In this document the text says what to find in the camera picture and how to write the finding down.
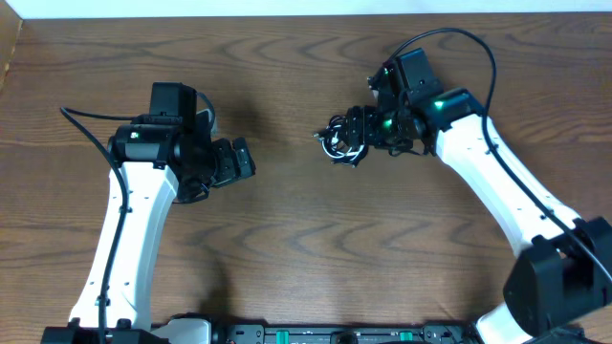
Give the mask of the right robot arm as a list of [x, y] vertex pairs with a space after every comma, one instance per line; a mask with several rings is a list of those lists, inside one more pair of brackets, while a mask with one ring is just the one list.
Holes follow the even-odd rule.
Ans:
[[503, 230], [515, 263], [503, 303], [476, 324], [485, 343], [572, 340], [567, 325], [611, 302], [611, 226], [586, 221], [554, 197], [500, 138], [466, 89], [445, 90], [422, 50], [368, 80], [373, 106], [333, 124], [356, 164], [369, 147], [408, 153], [420, 141], [472, 189]]

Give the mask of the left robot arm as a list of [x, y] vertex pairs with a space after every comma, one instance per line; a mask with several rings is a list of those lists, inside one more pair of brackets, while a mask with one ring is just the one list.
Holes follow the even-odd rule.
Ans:
[[42, 344], [222, 343], [222, 326], [202, 315], [151, 320], [151, 286], [164, 224], [173, 204], [194, 204], [254, 175], [242, 138], [214, 140], [215, 110], [180, 82], [156, 82], [149, 110], [120, 118], [97, 149], [111, 167], [109, 197], [86, 284], [64, 327], [48, 327]]

